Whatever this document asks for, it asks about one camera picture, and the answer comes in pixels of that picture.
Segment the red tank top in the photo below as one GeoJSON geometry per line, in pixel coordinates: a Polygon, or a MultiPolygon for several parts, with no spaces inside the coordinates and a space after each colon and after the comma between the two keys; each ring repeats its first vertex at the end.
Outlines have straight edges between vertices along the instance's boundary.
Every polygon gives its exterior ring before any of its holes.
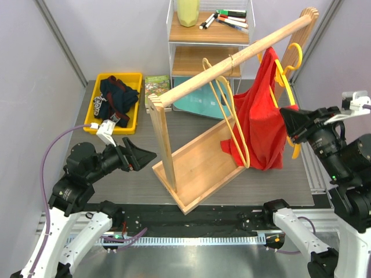
{"type": "Polygon", "coordinates": [[[271,96],[275,91],[277,60],[273,47],[266,49],[252,87],[234,96],[237,118],[245,139],[241,140],[238,128],[234,126],[237,142],[230,138],[221,141],[220,146],[238,166],[243,166],[243,161],[237,147],[245,153],[244,146],[247,146],[250,167],[258,170],[283,168],[287,131],[271,96]]]}

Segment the orange yellow plastic hanger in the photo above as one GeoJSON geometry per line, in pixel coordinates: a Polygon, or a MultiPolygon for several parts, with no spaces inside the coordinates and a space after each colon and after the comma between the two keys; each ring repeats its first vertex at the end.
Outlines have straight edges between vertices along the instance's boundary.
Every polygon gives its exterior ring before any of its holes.
{"type": "MultiPolygon", "coordinates": [[[[285,67],[285,69],[283,69],[282,65],[281,65],[281,62],[278,59],[276,59],[275,63],[276,63],[277,67],[276,67],[276,71],[275,71],[274,80],[276,81],[276,83],[278,83],[280,85],[280,87],[286,89],[286,94],[288,96],[290,105],[295,105],[296,102],[294,100],[292,89],[290,87],[290,84],[288,82],[288,78],[286,77],[286,74],[288,73],[289,70],[299,69],[299,67],[301,66],[302,59],[303,59],[303,52],[302,52],[301,46],[298,43],[291,43],[288,46],[288,48],[289,49],[295,48],[297,50],[297,56],[298,56],[297,64],[296,65],[288,65],[288,66],[285,67]]],[[[292,159],[297,159],[299,154],[300,154],[301,145],[292,143],[289,136],[286,137],[286,140],[287,140],[288,144],[293,148],[292,159]]]]}

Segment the navy blue tank top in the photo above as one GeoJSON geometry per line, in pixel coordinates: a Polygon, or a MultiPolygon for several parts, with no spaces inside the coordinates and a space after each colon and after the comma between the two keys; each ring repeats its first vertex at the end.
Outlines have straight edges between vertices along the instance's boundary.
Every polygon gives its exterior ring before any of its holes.
{"type": "Polygon", "coordinates": [[[111,120],[116,126],[126,128],[128,112],[139,100],[139,92],[111,75],[100,81],[100,95],[93,99],[96,119],[111,120]]]}

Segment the light yellow plastic hanger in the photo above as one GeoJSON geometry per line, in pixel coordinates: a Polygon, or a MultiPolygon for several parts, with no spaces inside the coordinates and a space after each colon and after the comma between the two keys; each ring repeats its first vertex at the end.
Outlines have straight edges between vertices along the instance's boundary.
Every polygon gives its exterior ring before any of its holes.
{"type": "Polygon", "coordinates": [[[209,85],[211,87],[211,90],[218,102],[218,105],[219,105],[219,108],[223,114],[223,117],[224,117],[224,120],[227,124],[227,127],[231,133],[231,137],[232,137],[232,140],[233,142],[235,143],[235,146],[237,148],[237,151],[239,153],[239,157],[241,158],[241,161],[243,163],[243,166],[248,169],[250,167],[250,155],[249,155],[249,149],[248,149],[248,146],[246,144],[246,141],[245,141],[245,136],[244,136],[244,133],[242,131],[242,128],[241,128],[241,125],[240,125],[240,122],[238,120],[238,117],[237,117],[237,112],[236,112],[236,109],[235,109],[235,103],[234,103],[234,95],[233,95],[233,92],[231,90],[231,86],[230,86],[230,83],[229,81],[222,75],[218,76],[215,78],[215,82],[216,82],[216,85],[220,91],[220,96],[221,96],[221,99],[224,101],[225,103],[225,106],[227,107],[229,113],[230,113],[230,117],[234,120],[234,123],[235,123],[235,126],[237,127],[237,131],[238,131],[238,134],[239,134],[239,137],[242,141],[242,146],[243,146],[243,149],[245,151],[245,153],[242,152],[242,149],[238,143],[238,140],[236,138],[236,135],[234,134],[234,131],[233,131],[233,128],[231,127],[231,124],[230,124],[230,120],[228,119],[228,116],[226,115],[225,111],[224,111],[224,108],[223,108],[223,104],[221,103],[221,100],[220,98],[218,97],[217,93],[216,93],[216,90],[213,86],[213,82],[210,81],[209,82],[209,85]]]}

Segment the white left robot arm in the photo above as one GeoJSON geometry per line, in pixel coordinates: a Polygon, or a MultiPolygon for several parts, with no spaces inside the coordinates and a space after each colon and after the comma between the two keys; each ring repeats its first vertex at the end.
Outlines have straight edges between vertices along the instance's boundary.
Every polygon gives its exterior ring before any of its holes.
{"type": "Polygon", "coordinates": [[[156,158],[124,137],[123,145],[109,144],[101,153],[93,144],[75,145],[48,201],[48,220],[26,266],[12,277],[72,277],[85,255],[102,235],[119,230],[124,221],[120,205],[105,200],[76,238],[67,239],[94,194],[93,184],[116,169],[140,171],[156,158]]]}

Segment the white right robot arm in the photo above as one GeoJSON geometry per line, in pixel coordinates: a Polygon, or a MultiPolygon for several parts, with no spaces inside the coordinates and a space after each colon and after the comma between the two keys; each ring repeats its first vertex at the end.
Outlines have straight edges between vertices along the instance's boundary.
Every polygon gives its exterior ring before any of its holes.
{"type": "Polygon", "coordinates": [[[288,136],[296,144],[309,143],[331,179],[339,249],[319,240],[283,199],[264,203],[264,226],[289,237],[307,261],[310,277],[370,277],[370,134],[346,143],[343,121],[354,113],[337,107],[282,108],[280,113],[288,136]]]}

